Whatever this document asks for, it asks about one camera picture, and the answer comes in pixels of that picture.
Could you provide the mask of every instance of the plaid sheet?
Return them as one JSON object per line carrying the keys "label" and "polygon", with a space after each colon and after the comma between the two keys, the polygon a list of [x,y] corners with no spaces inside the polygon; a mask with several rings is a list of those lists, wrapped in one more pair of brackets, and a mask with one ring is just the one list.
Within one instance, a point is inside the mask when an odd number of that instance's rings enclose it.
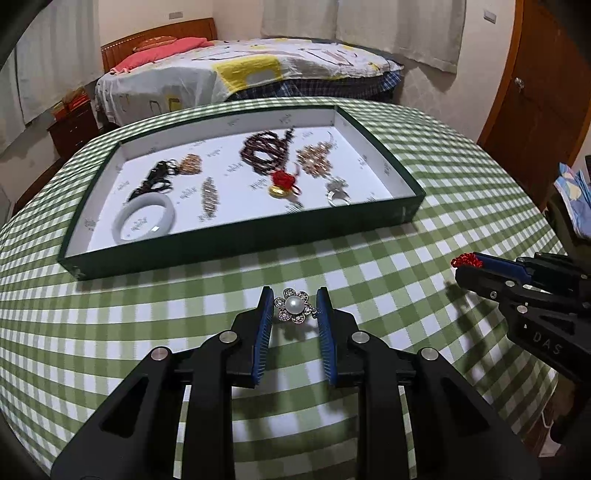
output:
{"label": "plaid sheet", "polygon": [[283,80],[241,90],[230,96],[227,101],[318,96],[385,101],[391,98],[392,91],[401,81],[402,70],[369,78]]}
{"label": "plaid sheet", "polygon": [[[121,139],[206,115],[284,105],[339,105],[369,129],[427,194],[414,221],[93,281],[75,281],[56,263],[76,206]],[[515,432],[526,432],[550,398],[556,373],[506,338],[494,302],[458,288],[449,262],[466,251],[514,259],[563,250],[540,211],[487,153],[418,110],[351,99],[259,99],[122,127],[82,148],[0,229],[0,410],[48,471],[153,347],[178,352],[201,345],[255,307],[263,285],[276,294],[326,286],[335,308],[390,346],[439,350]],[[316,323],[275,324],[261,385],[233,392],[238,480],[353,478],[357,412],[354,390],[327,384]],[[404,418],[409,426],[407,411]],[[181,451],[179,434],[177,475]]]}

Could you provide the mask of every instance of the electrical outlet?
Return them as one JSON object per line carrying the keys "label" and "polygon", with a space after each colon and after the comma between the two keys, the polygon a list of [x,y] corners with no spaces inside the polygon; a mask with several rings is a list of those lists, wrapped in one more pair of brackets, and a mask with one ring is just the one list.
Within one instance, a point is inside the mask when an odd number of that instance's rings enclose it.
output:
{"label": "electrical outlet", "polygon": [[488,10],[484,10],[484,19],[490,23],[496,23],[496,14],[489,12]]}

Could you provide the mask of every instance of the red pillow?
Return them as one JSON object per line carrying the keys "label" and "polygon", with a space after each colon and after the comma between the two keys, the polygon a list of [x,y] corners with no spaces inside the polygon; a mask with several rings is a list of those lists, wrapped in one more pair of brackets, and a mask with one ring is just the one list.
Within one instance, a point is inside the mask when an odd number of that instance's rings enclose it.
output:
{"label": "red pillow", "polygon": [[124,61],[111,69],[111,73],[125,73],[147,63],[171,57],[177,53],[184,53],[198,47],[211,47],[213,43],[206,38],[187,37],[179,38],[176,42],[162,47],[154,47],[149,50],[132,53]]}
{"label": "red pillow", "polygon": [[170,36],[149,38],[148,40],[144,40],[143,42],[140,42],[138,44],[138,46],[134,48],[134,52],[149,50],[151,48],[161,47],[163,45],[170,45],[171,43],[174,43],[176,41],[177,41],[177,37],[170,37]]}

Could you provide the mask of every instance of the wooden door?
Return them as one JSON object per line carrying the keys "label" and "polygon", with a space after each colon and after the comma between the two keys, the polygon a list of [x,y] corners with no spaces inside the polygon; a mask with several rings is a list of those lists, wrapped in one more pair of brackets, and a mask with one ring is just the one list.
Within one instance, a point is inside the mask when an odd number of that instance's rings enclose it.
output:
{"label": "wooden door", "polygon": [[525,0],[511,81],[480,144],[538,206],[558,164],[574,160],[590,99],[591,68],[550,12]]}

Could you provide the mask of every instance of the white curtain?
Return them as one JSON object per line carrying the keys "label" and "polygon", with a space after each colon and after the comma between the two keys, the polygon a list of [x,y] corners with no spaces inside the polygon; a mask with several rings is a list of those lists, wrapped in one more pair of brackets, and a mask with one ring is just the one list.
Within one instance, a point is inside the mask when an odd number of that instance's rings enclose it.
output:
{"label": "white curtain", "polygon": [[263,17],[263,35],[336,38],[455,73],[466,0],[264,0]]}
{"label": "white curtain", "polygon": [[339,0],[336,37],[457,71],[466,0]]}
{"label": "white curtain", "polygon": [[17,69],[13,51],[0,70],[0,154],[24,131],[25,122],[22,120],[18,100]]}
{"label": "white curtain", "polygon": [[337,0],[264,0],[264,37],[305,37],[333,40]]}
{"label": "white curtain", "polygon": [[53,0],[17,44],[22,115],[30,122],[103,74],[98,0]]}

